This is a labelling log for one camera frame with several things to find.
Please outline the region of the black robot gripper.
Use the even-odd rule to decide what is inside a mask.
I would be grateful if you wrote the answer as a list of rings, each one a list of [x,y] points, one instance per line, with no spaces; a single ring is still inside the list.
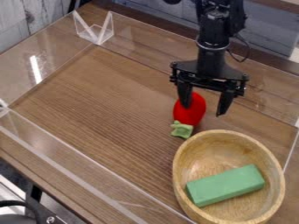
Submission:
[[[177,87],[181,105],[192,104],[192,88],[223,92],[219,97],[216,116],[227,113],[235,96],[243,96],[248,76],[225,62],[225,51],[199,50],[197,59],[171,63],[171,82]]]

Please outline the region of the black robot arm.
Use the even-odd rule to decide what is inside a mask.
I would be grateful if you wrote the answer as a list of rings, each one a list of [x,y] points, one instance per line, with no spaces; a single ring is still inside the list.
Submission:
[[[225,61],[229,39],[239,38],[246,28],[243,0],[195,0],[199,36],[197,59],[173,61],[169,82],[177,87],[179,101],[185,109],[192,105],[192,89],[220,92],[216,116],[227,113],[235,98],[244,95],[248,75]]]

